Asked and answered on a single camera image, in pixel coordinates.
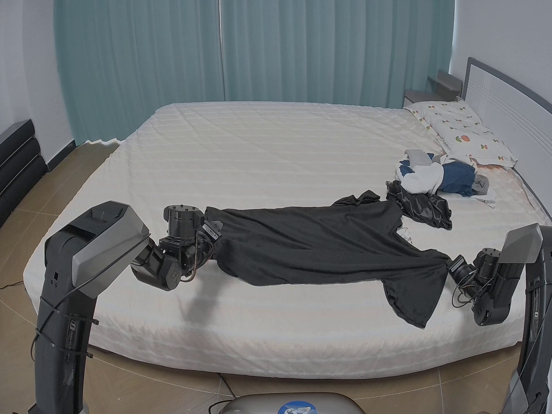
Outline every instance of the teal curtain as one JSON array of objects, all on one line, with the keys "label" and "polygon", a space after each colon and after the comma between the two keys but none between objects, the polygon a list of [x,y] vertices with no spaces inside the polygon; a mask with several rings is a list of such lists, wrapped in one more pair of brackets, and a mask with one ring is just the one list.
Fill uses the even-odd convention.
[{"label": "teal curtain", "polygon": [[124,139],[157,108],[224,100],[218,0],[55,0],[74,138]]},{"label": "teal curtain", "polygon": [[221,0],[227,100],[402,107],[448,70],[454,0]]}]

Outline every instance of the pillowcase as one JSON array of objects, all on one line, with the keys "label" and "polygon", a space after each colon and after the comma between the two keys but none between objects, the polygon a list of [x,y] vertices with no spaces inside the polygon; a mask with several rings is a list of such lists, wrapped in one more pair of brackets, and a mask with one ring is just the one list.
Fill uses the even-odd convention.
[{"label": "pillowcase", "polygon": [[449,155],[468,156],[483,166],[513,167],[517,161],[465,101],[421,101],[405,109],[435,134]]}]

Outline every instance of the headboard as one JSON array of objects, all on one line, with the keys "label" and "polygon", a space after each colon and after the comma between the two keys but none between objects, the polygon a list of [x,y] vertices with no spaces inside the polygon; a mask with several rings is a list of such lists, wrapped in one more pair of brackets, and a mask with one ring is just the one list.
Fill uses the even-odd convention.
[{"label": "headboard", "polygon": [[552,213],[552,104],[469,57],[462,98],[518,158],[514,170]]}]

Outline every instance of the white bed sheet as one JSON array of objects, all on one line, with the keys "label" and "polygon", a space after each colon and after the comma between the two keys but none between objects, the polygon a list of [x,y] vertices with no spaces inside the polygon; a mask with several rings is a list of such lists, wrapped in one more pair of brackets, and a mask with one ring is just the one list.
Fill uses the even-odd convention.
[{"label": "white bed sheet", "polygon": [[[385,181],[393,179],[405,148],[440,151],[402,109],[266,102],[165,106],[90,176],[56,219],[25,268],[25,287],[38,309],[45,239],[95,204],[130,204],[157,240],[166,235],[162,211],[169,204],[325,206],[367,189],[384,199]],[[445,194],[452,231],[403,218],[416,247],[472,260],[482,247],[500,248],[508,230],[549,224],[513,171],[480,171],[498,193],[496,208]],[[90,343],[174,368],[305,378],[398,375],[521,340],[523,281],[507,320],[479,327],[469,306],[451,306],[448,278],[420,329],[397,317],[380,281],[254,287],[210,261],[194,281],[166,293],[138,282],[128,268],[99,296],[100,324],[92,327]]]}]

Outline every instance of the gray sock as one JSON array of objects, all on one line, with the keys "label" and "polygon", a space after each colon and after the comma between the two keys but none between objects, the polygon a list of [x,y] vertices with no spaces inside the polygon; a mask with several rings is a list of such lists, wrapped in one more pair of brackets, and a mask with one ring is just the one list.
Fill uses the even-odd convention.
[{"label": "gray sock", "polygon": [[432,164],[430,157],[419,148],[408,148],[405,150],[409,157],[410,167],[414,166],[430,166]]},{"label": "gray sock", "polygon": [[474,195],[487,195],[488,184],[489,182],[486,176],[476,175],[474,183],[471,185]]}]

